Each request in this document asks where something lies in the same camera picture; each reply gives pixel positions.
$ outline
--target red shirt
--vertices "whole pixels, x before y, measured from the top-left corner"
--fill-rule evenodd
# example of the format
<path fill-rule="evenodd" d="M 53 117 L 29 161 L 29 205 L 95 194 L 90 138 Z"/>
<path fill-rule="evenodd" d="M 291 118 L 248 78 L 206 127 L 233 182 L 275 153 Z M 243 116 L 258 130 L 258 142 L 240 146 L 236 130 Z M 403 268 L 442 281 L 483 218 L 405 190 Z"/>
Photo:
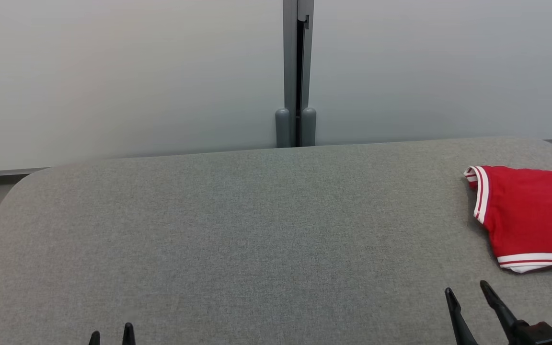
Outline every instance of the red shirt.
<path fill-rule="evenodd" d="M 502 268 L 524 273 L 552 265 L 552 171 L 471 166 L 474 216 L 489 231 Z"/>

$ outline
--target gray fabric surface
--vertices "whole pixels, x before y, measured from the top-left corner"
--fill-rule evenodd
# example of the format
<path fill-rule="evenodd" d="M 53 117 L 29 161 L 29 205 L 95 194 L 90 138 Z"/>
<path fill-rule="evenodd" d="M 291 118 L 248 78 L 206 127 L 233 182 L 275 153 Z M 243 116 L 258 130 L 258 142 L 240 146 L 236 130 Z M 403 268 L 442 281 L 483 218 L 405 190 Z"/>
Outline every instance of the gray fabric surface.
<path fill-rule="evenodd" d="M 552 170 L 482 138 L 94 161 L 0 206 L 0 344 L 454 344 L 451 286 L 505 344 L 478 281 L 552 325 L 552 269 L 498 268 L 462 171 Z"/>

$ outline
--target white stripe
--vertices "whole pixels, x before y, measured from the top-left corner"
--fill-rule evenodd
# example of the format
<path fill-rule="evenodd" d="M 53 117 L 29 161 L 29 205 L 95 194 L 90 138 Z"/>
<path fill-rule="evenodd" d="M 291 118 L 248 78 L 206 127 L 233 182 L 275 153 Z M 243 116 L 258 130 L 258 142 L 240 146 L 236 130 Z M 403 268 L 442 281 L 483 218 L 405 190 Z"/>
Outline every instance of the white stripe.
<path fill-rule="evenodd" d="M 542 262 L 542 261 L 536 261 L 536 262 L 524 262 L 519 264 L 501 264 L 501 268 L 508 268 L 512 269 L 512 271 L 515 271 L 517 273 L 525 273 L 527 271 L 531 271 L 532 269 L 539 269 L 543 267 L 552 266 L 552 262 Z"/>
<path fill-rule="evenodd" d="M 508 269 L 512 269 L 512 271 L 517 273 L 526 273 L 527 271 L 531 271 L 532 269 L 539 269 L 546 266 L 519 266 L 519 267 L 508 267 Z"/>
<path fill-rule="evenodd" d="M 466 177 L 466 179 L 470 179 L 470 177 L 475 177 L 476 176 L 476 172 L 474 170 L 472 170 L 472 167 L 469 166 L 466 171 L 464 171 L 464 176 Z"/>
<path fill-rule="evenodd" d="M 475 166 L 471 166 L 467 168 L 466 171 L 474 171 L 474 173 L 478 176 L 478 170 Z M 474 217 L 478 215 L 478 203 L 480 202 L 480 183 L 478 183 L 478 186 L 476 188 L 476 205 L 474 205 Z"/>
<path fill-rule="evenodd" d="M 497 257 L 497 262 L 510 262 L 519 260 L 552 260 L 552 253 L 524 253 Z"/>
<path fill-rule="evenodd" d="M 516 262 L 512 264 L 501 264 L 500 267 L 509 268 L 509 267 L 518 267 L 518 266 L 552 266 L 550 261 L 532 261 L 532 262 Z"/>
<path fill-rule="evenodd" d="M 482 166 L 477 166 L 478 170 L 480 171 L 480 175 L 482 179 L 479 179 L 480 181 L 478 183 L 478 190 L 483 190 L 483 194 L 481 195 L 481 203 L 480 203 L 480 211 L 478 212 L 478 221 L 480 221 L 482 224 L 484 224 L 484 215 L 487 212 L 487 201 L 489 200 L 489 177 L 487 177 L 487 172 L 483 169 Z"/>

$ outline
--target white panel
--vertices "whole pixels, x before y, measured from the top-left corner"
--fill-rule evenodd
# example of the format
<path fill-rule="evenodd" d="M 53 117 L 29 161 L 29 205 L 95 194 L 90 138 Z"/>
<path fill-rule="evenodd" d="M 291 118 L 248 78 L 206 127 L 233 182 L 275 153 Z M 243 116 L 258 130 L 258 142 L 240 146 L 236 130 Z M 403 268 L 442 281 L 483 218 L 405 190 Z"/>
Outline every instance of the white panel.
<path fill-rule="evenodd" d="M 276 146 L 280 0 L 0 0 L 0 170 Z"/>
<path fill-rule="evenodd" d="M 552 139 L 552 0 L 315 2 L 316 144 Z"/>

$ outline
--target red t-shirt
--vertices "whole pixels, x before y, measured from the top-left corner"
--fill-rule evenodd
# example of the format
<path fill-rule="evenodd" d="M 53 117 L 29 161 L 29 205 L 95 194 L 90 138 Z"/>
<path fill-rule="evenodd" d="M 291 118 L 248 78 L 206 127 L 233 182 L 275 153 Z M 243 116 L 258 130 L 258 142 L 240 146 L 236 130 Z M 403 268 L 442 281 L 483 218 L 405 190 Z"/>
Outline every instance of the red t-shirt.
<path fill-rule="evenodd" d="M 524 273 L 552 265 L 552 171 L 471 166 L 474 216 L 489 231 L 502 268 Z"/>

